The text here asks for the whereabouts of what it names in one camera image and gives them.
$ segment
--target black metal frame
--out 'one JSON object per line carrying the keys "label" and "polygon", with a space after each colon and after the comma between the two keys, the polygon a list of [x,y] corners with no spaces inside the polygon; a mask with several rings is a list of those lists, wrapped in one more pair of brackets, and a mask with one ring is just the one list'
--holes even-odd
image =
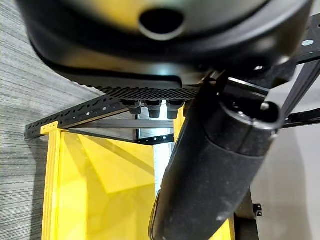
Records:
{"label": "black metal frame", "polygon": [[[290,114],[320,73],[319,19],[320,14],[310,17],[310,25],[305,40],[312,40],[313,44],[302,46],[295,57],[297,59],[297,64],[307,64],[304,65],[301,74],[282,107],[282,113],[285,118],[287,117],[283,128],[320,123],[320,111],[318,109],[312,112],[306,111],[300,112],[299,114]],[[26,125],[24,136],[26,139],[38,138],[41,136],[41,127],[55,121],[58,121],[58,127],[60,129],[69,129],[127,112],[129,111],[129,107],[130,106],[123,105],[118,99],[103,95]]]}

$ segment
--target white wall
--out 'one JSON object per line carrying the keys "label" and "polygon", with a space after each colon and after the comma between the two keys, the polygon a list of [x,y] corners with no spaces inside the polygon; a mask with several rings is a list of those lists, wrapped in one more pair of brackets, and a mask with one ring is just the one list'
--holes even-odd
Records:
{"label": "white wall", "polygon": [[[316,0],[312,15],[319,11]],[[273,89],[269,100],[282,105],[293,84]],[[294,112],[315,108],[320,108],[320,77]],[[260,240],[319,240],[320,124],[281,130],[251,191],[253,202],[262,204]]]}

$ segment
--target yellow container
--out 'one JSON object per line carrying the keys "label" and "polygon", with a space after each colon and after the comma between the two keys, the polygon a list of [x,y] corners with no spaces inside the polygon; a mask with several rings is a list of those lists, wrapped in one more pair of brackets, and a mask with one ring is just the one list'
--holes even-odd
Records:
{"label": "yellow container", "polygon": [[69,133],[49,134],[43,240],[148,240],[155,201],[153,147]]}

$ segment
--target mounting hole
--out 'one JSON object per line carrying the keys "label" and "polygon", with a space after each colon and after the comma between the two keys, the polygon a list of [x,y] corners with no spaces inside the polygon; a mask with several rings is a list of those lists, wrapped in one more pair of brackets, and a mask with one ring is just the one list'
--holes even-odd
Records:
{"label": "mounting hole", "polygon": [[179,11],[166,8],[147,10],[139,18],[139,30],[146,37],[167,41],[183,32],[184,16]]}

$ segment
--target metal rod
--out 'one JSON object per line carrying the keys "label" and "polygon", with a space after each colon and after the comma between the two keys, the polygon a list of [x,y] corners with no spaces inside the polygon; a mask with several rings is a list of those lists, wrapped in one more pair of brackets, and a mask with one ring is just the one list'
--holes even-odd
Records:
{"label": "metal rod", "polygon": [[284,119],[295,109],[320,74],[320,60],[306,63],[286,98],[281,114]]}

